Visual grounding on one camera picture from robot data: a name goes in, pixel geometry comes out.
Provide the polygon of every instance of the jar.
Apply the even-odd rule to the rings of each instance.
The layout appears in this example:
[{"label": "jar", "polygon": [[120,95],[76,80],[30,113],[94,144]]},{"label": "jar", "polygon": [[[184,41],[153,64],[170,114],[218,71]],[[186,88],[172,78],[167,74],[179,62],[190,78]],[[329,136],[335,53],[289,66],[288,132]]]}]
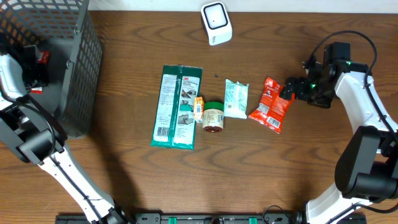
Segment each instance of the jar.
[{"label": "jar", "polygon": [[205,103],[203,112],[203,130],[217,133],[224,129],[224,104],[219,102]]}]

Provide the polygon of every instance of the green clamp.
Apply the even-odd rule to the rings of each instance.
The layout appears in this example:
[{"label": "green clamp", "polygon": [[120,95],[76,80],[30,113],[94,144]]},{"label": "green clamp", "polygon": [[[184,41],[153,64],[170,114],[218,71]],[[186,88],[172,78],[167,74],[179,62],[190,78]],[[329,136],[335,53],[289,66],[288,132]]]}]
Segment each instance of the green clamp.
[{"label": "green clamp", "polygon": [[257,224],[257,218],[249,218],[249,224]]},{"label": "green clamp", "polygon": [[177,224],[177,218],[169,218],[169,224]]}]

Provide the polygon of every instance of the black wire mesh basket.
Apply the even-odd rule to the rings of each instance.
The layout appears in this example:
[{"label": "black wire mesh basket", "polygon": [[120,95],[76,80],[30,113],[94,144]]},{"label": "black wire mesh basket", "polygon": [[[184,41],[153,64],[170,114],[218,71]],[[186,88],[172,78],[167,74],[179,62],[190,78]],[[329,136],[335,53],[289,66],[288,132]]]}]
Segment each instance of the black wire mesh basket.
[{"label": "black wire mesh basket", "polygon": [[49,51],[49,85],[32,95],[63,126],[69,138],[90,130],[102,47],[89,0],[0,0],[0,33],[11,45]]}]

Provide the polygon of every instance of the white device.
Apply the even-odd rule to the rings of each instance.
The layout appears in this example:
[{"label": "white device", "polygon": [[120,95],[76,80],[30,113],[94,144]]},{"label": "white device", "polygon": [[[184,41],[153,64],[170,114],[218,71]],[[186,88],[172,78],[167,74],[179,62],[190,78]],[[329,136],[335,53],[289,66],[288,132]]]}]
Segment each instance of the white device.
[{"label": "white device", "polygon": [[200,12],[203,28],[211,46],[231,40],[232,25],[225,5],[222,2],[217,1],[205,4]]}]

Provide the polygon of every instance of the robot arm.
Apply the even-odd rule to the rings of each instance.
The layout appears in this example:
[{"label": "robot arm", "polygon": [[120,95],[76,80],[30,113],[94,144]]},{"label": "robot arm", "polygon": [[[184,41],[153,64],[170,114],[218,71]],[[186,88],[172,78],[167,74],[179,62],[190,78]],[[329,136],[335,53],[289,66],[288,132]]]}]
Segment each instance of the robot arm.
[{"label": "robot arm", "polygon": [[54,177],[90,223],[129,223],[112,197],[100,190],[73,158],[62,127],[27,95],[22,68],[9,54],[0,55],[0,85],[0,141],[20,160],[38,165]]},{"label": "robot arm", "polygon": [[[280,96],[290,99],[295,93],[296,98],[322,108],[329,108],[332,99],[338,97],[354,132],[336,165],[335,183],[306,204],[304,223],[337,223],[359,207],[397,198],[398,148],[386,123],[395,135],[398,125],[382,105],[373,78],[366,75],[368,66],[350,60],[349,44],[335,42],[325,47],[323,64],[311,57],[304,68],[308,77],[288,78]],[[374,103],[365,88],[365,77]],[[375,105],[386,122],[382,122]],[[375,162],[378,152],[388,160]]]},{"label": "robot arm", "polygon": [[[335,86],[336,96],[341,99],[344,107],[347,111],[349,121],[353,127],[353,133],[360,126],[374,126],[377,130],[388,131],[386,125],[381,122],[380,117],[374,108],[369,95],[364,88],[364,77],[363,72],[349,72],[342,73]],[[368,77],[369,89],[372,96],[376,100],[376,103],[382,113],[386,116],[387,122],[396,131],[398,125],[388,115],[386,109],[379,96],[374,89],[373,77]]]}]

